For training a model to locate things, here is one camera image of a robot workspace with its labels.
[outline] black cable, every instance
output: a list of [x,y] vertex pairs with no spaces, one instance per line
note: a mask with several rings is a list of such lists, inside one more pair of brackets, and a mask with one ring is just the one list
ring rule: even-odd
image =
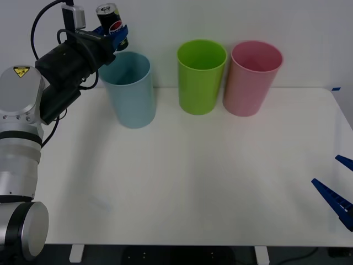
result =
[[306,254],[306,255],[304,255],[304,256],[296,257],[296,258],[285,259],[284,261],[281,261],[281,262],[278,263],[277,265],[283,265],[283,264],[288,263],[288,262],[299,261],[300,259],[308,258],[308,257],[314,255],[318,250],[319,250],[319,248],[316,247],[316,248],[314,248],[312,251],[310,251],[308,254]]
[[66,117],[66,114],[67,114],[67,109],[65,110],[65,114],[64,114],[64,116],[63,116],[63,117],[61,117],[61,118],[60,118],[60,116],[58,117],[58,118],[59,118],[59,120],[62,120],[63,118],[65,118],[65,117]]
[[36,16],[36,18],[34,19],[33,25],[32,25],[32,29],[31,29],[31,47],[32,47],[32,51],[34,54],[34,57],[36,60],[38,60],[38,55],[37,52],[35,51],[35,47],[34,47],[34,32],[35,32],[35,28],[37,27],[38,21],[41,18],[41,16],[51,7],[55,6],[56,4],[59,3],[65,3],[65,0],[55,0],[54,2],[51,2],[50,4],[48,4],[46,7],[44,7]]
[[60,29],[57,32],[56,37],[57,37],[57,41],[58,41],[59,44],[61,44],[60,34],[63,33],[63,32],[65,32],[68,35],[74,37],[84,47],[84,49],[88,53],[88,55],[89,55],[89,57],[90,57],[90,59],[92,61],[92,64],[93,64],[93,71],[95,71],[95,80],[94,80],[93,85],[91,85],[90,87],[79,86],[79,88],[82,89],[82,90],[89,90],[89,89],[94,88],[97,85],[97,83],[98,83],[99,74],[98,74],[97,63],[95,61],[95,58],[94,58],[92,52],[89,50],[88,46],[82,41],[82,39],[77,34],[75,34],[74,32],[71,32],[71,31],[69,31],[67,29]]
[[59,121],[60,119],[56,119],[55,121],[55,125],[54,125],[54,128],[53,130],[51,131],[50,135],[47,137],[47,139],[45,139],[45,141],[42,143],[42,148],[49,142],[49,140],[53,137],[58,125],[59,125]]

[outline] yellow warning sticker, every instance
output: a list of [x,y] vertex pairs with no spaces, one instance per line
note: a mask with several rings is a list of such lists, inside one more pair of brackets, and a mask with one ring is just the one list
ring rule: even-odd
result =
[[19,78],[21,78],[28,72],[29,66],[15,66],[13,70],[19,76]]

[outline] plastic cup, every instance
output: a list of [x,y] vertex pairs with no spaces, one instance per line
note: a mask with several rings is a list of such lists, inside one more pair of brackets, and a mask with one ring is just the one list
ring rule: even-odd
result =
[[179,104],[190,114],[206,114],[216,105],[227,61],[226,49],[212,40],[192,40],[178,50]]
[[119,52],[99,69],[119,122],[128,128],[148,125],[156,114],[151,64],[136,52]]
[[281,67],[283,57],[274,46],[244,41],[232,51],[223,105],[236,116],[256,114]]

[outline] table leg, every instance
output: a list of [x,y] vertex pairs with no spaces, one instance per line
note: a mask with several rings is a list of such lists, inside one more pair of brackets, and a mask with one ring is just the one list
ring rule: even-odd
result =
[[255,247],[256,260],[258,265],[269,265],[270,258],[267,252],[267,247]]
[[70,262],[71,263],[80,263],[82,261],[82,254],[84,250],[84,245],[72,245],[70,253]]

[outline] black floor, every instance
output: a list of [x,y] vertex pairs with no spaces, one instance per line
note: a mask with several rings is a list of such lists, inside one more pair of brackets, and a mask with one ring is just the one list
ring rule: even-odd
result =
[[[312,247],[269,247],[270,265],[292,257],[303,256]],[[35,265],[69,265],[71,245],[46,245]],[[253,265],[257,264],[252,247],[147,247],[147,246],[85,246],[82,265]],[[333,258],[327,248],[319,250],[311,257],[288,262],[289,265],[353,265],[353,257]]]

